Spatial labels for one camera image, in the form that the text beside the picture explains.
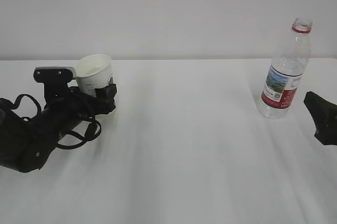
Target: red label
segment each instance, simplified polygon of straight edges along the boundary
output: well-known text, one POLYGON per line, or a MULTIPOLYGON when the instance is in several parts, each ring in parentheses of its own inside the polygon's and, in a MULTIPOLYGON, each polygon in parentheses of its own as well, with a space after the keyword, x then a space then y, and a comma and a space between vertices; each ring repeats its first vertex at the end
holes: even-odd
POLYGON ((262 92, 262 100, 269 106, 274 108, 287 108, 290 107, 291 102, 295 96, 297 89, 293 90, 284 90, 280 102, 269 99, 264 92, 262 92))

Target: water bottle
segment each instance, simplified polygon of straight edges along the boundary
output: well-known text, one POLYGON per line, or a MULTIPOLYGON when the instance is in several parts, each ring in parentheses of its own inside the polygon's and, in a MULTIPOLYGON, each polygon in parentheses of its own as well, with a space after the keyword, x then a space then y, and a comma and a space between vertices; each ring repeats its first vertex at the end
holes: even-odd
POLYGON ((279 119, 288 112, 310 58, 311 26, 311 20, 296 18, 285 49, 272 59, 257 105, 265 117, 279 119))

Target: tabletop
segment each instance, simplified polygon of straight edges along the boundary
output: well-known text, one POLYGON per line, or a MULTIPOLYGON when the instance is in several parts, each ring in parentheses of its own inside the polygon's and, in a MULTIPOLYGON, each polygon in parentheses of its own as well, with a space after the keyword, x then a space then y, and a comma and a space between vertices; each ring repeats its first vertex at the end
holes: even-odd
MULTIPOLYGON (((75 63, 1 61, 0 97, 43 104, 34 68, 75 63)), ((0 223, 337 223, 337 147, 314 138, 303 104, 309 90, 337 103, 337 60, 310 60, 279 120, 256 108, 269 64, 113 61, 117 109, 100 118, 101 136, 53 151, 41 170, 1 167, 0 223)))

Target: white paper cup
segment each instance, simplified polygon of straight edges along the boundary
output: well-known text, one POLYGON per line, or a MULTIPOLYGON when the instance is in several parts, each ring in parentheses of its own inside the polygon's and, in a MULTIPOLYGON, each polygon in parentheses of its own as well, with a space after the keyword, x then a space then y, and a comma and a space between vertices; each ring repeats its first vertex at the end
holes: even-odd
POLYGON ((76 81, 80 90, 96 97, 95 88, 113 83, 111 57, 96 54, 82 58, 75 66, 76 81))

